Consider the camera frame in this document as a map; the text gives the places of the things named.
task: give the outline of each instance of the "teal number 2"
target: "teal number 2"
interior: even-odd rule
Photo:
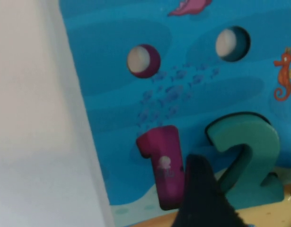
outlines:
[[[219,152],[236,145],[243,150],[218,181],[235,209],[248,208],[284,199],[283,184],[272,174],[280,154],[276,130],[264,117],[236,113],[215,120],[206,135]]]

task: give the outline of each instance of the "blue ocean background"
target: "blue ocean background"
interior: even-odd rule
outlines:
[[[199,15],[167,17],[177,0],[61,0],[75,67],[111,205],[141,198],[153,186],[151,162],[136,139],[150,128],[175,125],[182,156],[205,155],[215,172],[228,167],[239,148],[220,155],[205,127],[223,115],[252,111],[278,131],[280,167],[291,168],[291,96],[273,97],[280,60],[291,47],[291,1],[214,1]],[[251,36],[245,58],[218,58],[218,34],[241,26]],[[128,52],[151,44],[161,55],[159,72],[134,77]]]

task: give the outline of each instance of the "foam number piece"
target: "foam number piece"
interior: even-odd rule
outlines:
[[[184,195],[185,174],[178,129],[163,126],[149,130],[137,139],[141,155],[151,158],[160,207],[177,209]]]
[[[284,199],[284,189],[273,169],[280,153],[276,130],[255,113],[222,117],[206,128],[206,134],[219,152],[235,145],[243,151],[220,178],[219,184],[235,209],[253,207]]]

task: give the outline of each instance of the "orange seahorse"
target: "orange seahorse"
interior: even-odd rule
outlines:
[[[281,61],[274,61],[273,64],[275,66],[282,66],[279,71],[278,82],[286,90],[285,96],[279,97],[283,94],[283,89],[278,87],[273,95],[276,100],[285,101],[291,94],[291,68],[289,68],[291,64],[291,48],[285,48],[285,52],[281,56]]]

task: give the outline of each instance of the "magenta number 1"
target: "magenta number 1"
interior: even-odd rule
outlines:
[[[151,158],[160,207],[179,208],[184,195],[185,174],[178,129],[157,127],[137,139],[141,155]]]

